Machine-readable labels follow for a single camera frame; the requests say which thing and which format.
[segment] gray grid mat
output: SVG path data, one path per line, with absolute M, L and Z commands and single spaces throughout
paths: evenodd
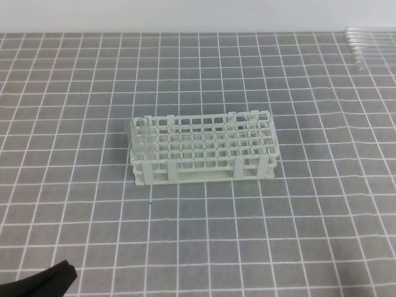
M 67 259 L 69 296 L 394 296 L 395 72 L 341 33 L 2 36 L 0 282 Z M 134 185 L 132 114 L 246 110 L 275 179 Z

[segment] white wall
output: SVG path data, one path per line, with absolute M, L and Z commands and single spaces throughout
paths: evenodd
M 1 0 L 0 32 L 247 32 L 396 26 L 396 0 Z

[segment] white grid line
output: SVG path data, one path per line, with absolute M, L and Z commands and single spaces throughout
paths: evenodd
M 275 39 L 276 39 L 276 41 L 277 41 L 277 45 L 279 45 L 279 44 L 278 44 L 278 38 L 277 38 L 276 34 L 275 34 Z M 283 67 L 283 59 L 282 59 L 282 57 L 280 58 L 280 62 L 281 62 L 281 65 L 282 65 L 282 67 Z M 288 86 L 289 96 L 291 96 L 288 81 L 286 81 L 286 84 L 287 84 L 287 86 Z M 281 166 L 282 166 L 282 171 L 285 172 L 285 169 L 284 169 L 284 167 L 283 167 L 283 163 L 282 163 L 282 162 L 281 162 Z M 297 224 L 296 224 L 295 214 L 294 214 L 294 211 L 293 211 L 293 206 L 292 206 L 292 204 L 291 204 L 290 190 L 289 190 L 289 185 L 288 185 L 288 183 L 287 183 L 287 179 L 285 179 L 285 184 L 286 184 L 286 192 L 287 192 L 287 196 L 288 196 L 288 200 L 289 200 L 289 206 L 290 206 L 290 210 L 291 210 L 291 218 L 292 218 L 292 220 L 293 220 L 294 229 L 295 229 L 295 233 L 296 233 L 296 237 L 297 237 L 297 245 L 298 245 L 299 256 L 300 256 L 301 260 L 303 260 L 303 259 L 304 259 L 304 256 L 303 256 L 303 252 L 302 252 L 302 250 L 301 250 L 301 244 L 300 244 L 299 237 L 298 237 Z M 307 287 L 308 287 L 308 286 L 309 286 L 309 282 L 308 282 L 308 277 L 307 277 L 307 272 L 306 272 L 306 269 L 305 269 L 305 265 L 303 264 L 302 266 L 303 266 L 305 284 L 306 284 Z M 310 290 L 309 287 L 307 288 L 307 291 L 308 291 L 308 296 L 311 297 L 311 290 Z
M 101 34 L 100 43 L 102 43 L 102 41 L 103 41 L 103 34 Z M 95 62 L 95 68 L 96 68 L 97 64 L 98 64 L 98 59 Z M 106 135 L 105 135 L 105 139 L 103 141 L 103 148 L 105 147 L 105 144 L 106 144 Z M 104 151 L 102 150 L 101 158 L 100 158 L 100 160 L 101 160 L 100 163 L 101 164 L 103 162 L 103 153 L 104 153 Z M 100 170 L 101 170 L 101 166 L 99 166 L 98 175 L 97 175 L 97 181 L 100 178 Z M 85 268 L 85 263 L 87 261 L 89 237 L 90 237 L 90 232 L 91 232 L 91 227 L 92 227 L 93 214 L 94 214 L 94 211 L 95 211 L 95 201 L 97 199 L 97 194 L 98 194 L 98 184 L 95 187 L 95 195 L 94 195 L 94 198 L 93 198 L 93 205 L 92 205 L 91 216 L 90 216 L 91 219 L 90 219 L 90 223 L 88 225 L 87 240 L 85 242 L 84 257 L 83 257 L 83 260 L 82 260 L 81 273 L 80 273 L 80 278 L 79 278 L 79 288 L 78 288 L 79 294 L 81 294 L 82 280 L 84 279 L 84 268 Z

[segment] black object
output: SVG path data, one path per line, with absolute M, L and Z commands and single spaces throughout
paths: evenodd
M 76 278 L 74 266 L 64 260 L 31 277 L 0 285 L 0 297 L 62 297 Z

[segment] table surface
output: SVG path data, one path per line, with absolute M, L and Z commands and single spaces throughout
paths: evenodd
M 0 282 L 67 259 L 68 296 L 394 296 L 395 73 L 339 32 L 1 35 Z M 134 184 L 132 115 L 247 110 L 274 179 Z

